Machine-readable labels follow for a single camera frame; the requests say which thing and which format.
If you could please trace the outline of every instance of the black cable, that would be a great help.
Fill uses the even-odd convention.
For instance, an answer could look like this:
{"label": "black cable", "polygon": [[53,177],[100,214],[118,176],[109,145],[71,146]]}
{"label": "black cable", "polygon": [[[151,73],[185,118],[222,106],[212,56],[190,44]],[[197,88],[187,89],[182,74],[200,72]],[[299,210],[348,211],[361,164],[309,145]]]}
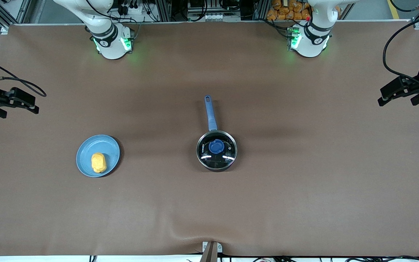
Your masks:
{"label": "black cable", "polygon": [[391,5],[394,6],[397,10],[401,11],[401,12],[413,12],[414,10],[405,10],[402,8],[399,8],[397,5],[395,5],[393,0],[389,0],[391,2]]}
{"label": "black cable", "polygon": [[306,25],[308,24],[308,23],[306,23],[305,25],[302,25],[301,23],[297,22],[296,20],[293,20],[293,19],[290,19],[290,18],[288,20],[293,21],[294,23],[296,23],[297,25],[299,25],[303,28],[306,27]]}
{"label": "black cable", "polygon": [[397,72],[397,71],[395,71],[395,70],[392,70],[388,65],[387,65],[387,63],[386,63],[386,52],[387,52],[387,47],[389,46],[389,43],[391,43],[391,41],[392,41],[392,39],[394,39],[400,32],[402,32],[403,30],[405,30],[407,27],[410,27],[411,25],[414,25],[414,24],[416,24],[416,23],[419,23],[419,19],[417,19],[417,20],[414,20],[413,22],[411,22],[411,23],[408,23],[407,25],[405,25],[404,27],[402,27],[402,28],[400,28],[399,30],[397,30],[397,32],[395,32],[392,36],[391,36],[391,38],[389,38],[389,40],[387,41],[387,43],[386,43],[386,45],[384,46],[384,50],[383,50],[383,64],[384,64],[384,67],[389,71],[389,72],[391,72],[391,73],[393,73],[393,74],[396,74],[396,75],[398,75],[398,76],[402,76],[402,77],[404,77],[404,78],[408,78],[408,79],[410,79],[410,80],[412,80],[413,82],[415,82],[415,83],[418,83],[419,84],[419,81],[418,80],[416,80],[416,79],[414,79],[414,78],[412,78],[411,76],[407,76],[407,75],[405,75],[405,74],[403,74],[403,73],[400,73],[400,72]]}
{"label": "black cable", "polygon": [[[93,5],[90,3],[90,1],[88,1],[88,0],[85,0],[85,1],[87,1],[87,4],[95,11],[95,12],[97,12],[99,15],[102,15],[102,16],[104,16],[104,17],[108,17],[108,18],[111,18],[111,19],[113,19],[113,20],[117,20],[118,18],[117,17],[113,17],[113,16],[110,16],[110,15],[105,15],[105,14],[103,14],[103,13],[100,13],[100,12],[98,12],[98,10],[96,10],[94,7],[93,7]],[[136,23],[137,21],[135,20],[135,19],[133,19],[133,18],[124,18],[124,20],[125,19],[128,19],[128,20],[130,20],[130,22],[132,22],[132,20]]]}
{"label": "black cable", "polygon": [[4,72],[6,72],[6,73],[10,74],[10,75],[12,76],[12,78],[6,78],[6,77],[3,77],[3,79],[5,79],[5,80],[15,80],[15,81],[19,81],[19,82],[23,83],[26,87],[28,87],[31,91],[33,91],[35,94],[37,94],[37,95],[39,95],[39,96],[42,96],[42,97],[44,97],[44,98],[46,97],[46,93],[45,93],[45,91],[43,91],[43,89],[41,89],[41,88],[40,88],[39,86],[37,86],[36,84],[34,84],[34,83],[32,83],[32,82],[29,82],[29,81],[27,81],[27,80],[23,80],[23,79],[18,78],[16,75],[14,75],[13,73],[10,73],[8,70],[6,70],[5,68],[3,68],[2,66],[0,66],[0,69],[1,69],[1,70],[3,70]]}
{"label": "black cable", "polygon": [[208,3],[206,2],[206,0],[202,0],[202,1],[203,1],[203,4],[201,6],[201,14],[199,15],[198,19],[191,20],[186,15],[183,14],[183,10],[185,10],[186,7],[182,8],[182,3],[185,2],[185,0],[181,0],[179,2],[179,9],[180,9],[181,16],[188,22],[197,22],[201,20],[203,17],[205,17],[206,12],[208,11]]}
{"label": "black cable", "polygon": [[122,19],[128,19],[128,20],[130,20],[130,22],[133,21],[134,23],[138,23],[137,20],[135,20],[133,18],[126,18],[126,17],[122,18],[122,15],[120,15],[120,17],[113,16],[111,19],[116,20],[118,22],[120,22]]}
{"label": "black cable", "polygon": [[372,257],[371,259],[364,257],[362,259],[359,259],[357,257],[351,257],[351,258],[347,259],[346,262],[350,262],[350,261],[359,261],[359,262],[369,262],[369,261],[373,261],[373,262],[378,262],[378,261],[379,262],[389,262],[389,261],[392,261],[392,260],[395,260],[395,259],[412,259],[412,260],[418,260],[419,261],[419,257],[411,257],[409,255],[400,255],[398,257],[392,257],[392,258],[389,258],[389,259],[382,259],[382,258],[379,258],[379,257]]}
{"label": "black cable", "polygon": [[287,30],[287,28],[285,28],[285,27],[280,27],[279,25],[276,25],[276,24],[274,23],[274,21],[269,22],[268,20],[263,19],[263,18],[258,18],[258,19],[256,19],[256,20],[260,20],[260,21],[263,21],[263,22],[267,23],[268,25],[271,25],[271,26],[272,26],[273,28],[275,28],[275,29],[276,29],[276,31],[277,31],[277,32],[278,32],[281,36],[283,36],[284,38],[287,38],[287,39],[290,39],[290,38],[291,38],[290,36],[284,35],[284,34],[282,33],[282,31],[281,31],[281,30]]}
{"label": "black cable", "polygon": [[240,9],[240,2],[238,2],[238,5],[236,7],[227,7],[225,5],[223,5],[223,0],[219,0],[219,5],[224,8],[225,10],[228,11],[236,11]]}
{"label": "black cable", "polygon": [[253,7],[251,7],[251,14],[249,14],[249,15],[240,15],[239,17],[240,18],[243,18],[243,17],[253,17],[254,14],[255,14],[255,9]]}
{"label": "black cable", "polygon": [[148,2],[148,0],[143,0],[142,3],[143,3],[143,7],[145,8],[145,11],[147,12],[151,20],[155,22],[159,22],[158,18],[156,18],[156,16],[153,14],[153,11],[151,10],[150,3]]}

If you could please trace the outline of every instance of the brown tablecloth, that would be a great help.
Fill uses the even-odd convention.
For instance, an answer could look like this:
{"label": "brown tablecloth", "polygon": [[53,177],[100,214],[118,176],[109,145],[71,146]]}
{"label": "brown tablecloth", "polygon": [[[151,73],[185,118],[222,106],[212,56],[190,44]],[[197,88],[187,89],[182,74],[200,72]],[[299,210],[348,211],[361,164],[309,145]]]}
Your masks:
{"label": "brown tablecloth", "polygon": [[[419,255],[419,106],[379,107],[404,22],[341,22],[317,58],[263,23],[143,25],[98,55],[81,26],[11,26],[0,65],[48,93],[0,119],[0,255]],[[389,65],[415,75],[419,31]],[[8,90],[22,85],[5,81]],[[211,94],[239,145],[213,173],[196,143]],[[77,170],[90,136],[121,144],[107,177]]]}

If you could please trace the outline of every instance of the yellow sponge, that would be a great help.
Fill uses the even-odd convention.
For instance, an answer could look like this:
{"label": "yellow sponge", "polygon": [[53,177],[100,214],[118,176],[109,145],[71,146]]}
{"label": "yellow sponge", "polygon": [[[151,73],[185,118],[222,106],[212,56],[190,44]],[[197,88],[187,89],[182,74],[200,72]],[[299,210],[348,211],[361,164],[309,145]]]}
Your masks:
{"label": "yellow sponge", "polygon": [[101,173],[106,170],[106,159],[101,153],[92,155],[92,168],[95,173]]}

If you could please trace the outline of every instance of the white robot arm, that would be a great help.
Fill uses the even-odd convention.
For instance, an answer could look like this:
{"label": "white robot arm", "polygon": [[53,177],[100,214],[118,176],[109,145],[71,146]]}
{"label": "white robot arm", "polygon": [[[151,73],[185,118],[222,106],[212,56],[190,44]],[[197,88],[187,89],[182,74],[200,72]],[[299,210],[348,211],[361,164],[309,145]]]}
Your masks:
{"label": "white robot arm", "polygon": [[82,20],[93,35],[98,52],[118,59],[132,51],[133,30],[114,23],[107,15],[113,0],[54,0]]}
{"label": "white robot arm", "polygon": [[291,48],[305,57],[315,57],[326,48],[332,27],[336,23],[339,12],[336,5],[351,4],[359,0],[309,0],[313,7],[311,20],[294,25],[297,28]]}

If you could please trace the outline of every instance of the green led light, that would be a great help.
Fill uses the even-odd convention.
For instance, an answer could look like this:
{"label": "green led light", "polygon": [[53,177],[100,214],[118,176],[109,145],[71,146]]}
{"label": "green led light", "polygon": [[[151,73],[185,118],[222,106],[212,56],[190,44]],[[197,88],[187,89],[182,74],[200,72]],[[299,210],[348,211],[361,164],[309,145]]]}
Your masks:
{"label": "green led light", "polygon": [[100,47],[98,46],[98,43],[96,42],[95,38],[93,38],[93,42],[95,42],[96,50],[100,52]]}
{"label": "green led light", "polygon": [[129,39],[124,39],[121,37],[121,42],[125,48],[126,51],[129,51],[131,49],[131,44],[130,44],[130,40]]}
{"label": "green led light", "polygon": [[302,35],[301,33],[298,33],[294,39],[292,39],[292,45],[291,48],[297,48],[298,47],[298,43],[300,43],[300,40],[302,39]]}
{"label": "green led light", "polygon": [[326,39],[324,40],[324,46],[323,46],[323,49],[324,49],[324,48],[326,48],[326,45],[327,45],[327,40],[329,40],[329,36],[328,36],[328,37],[326,37]]}

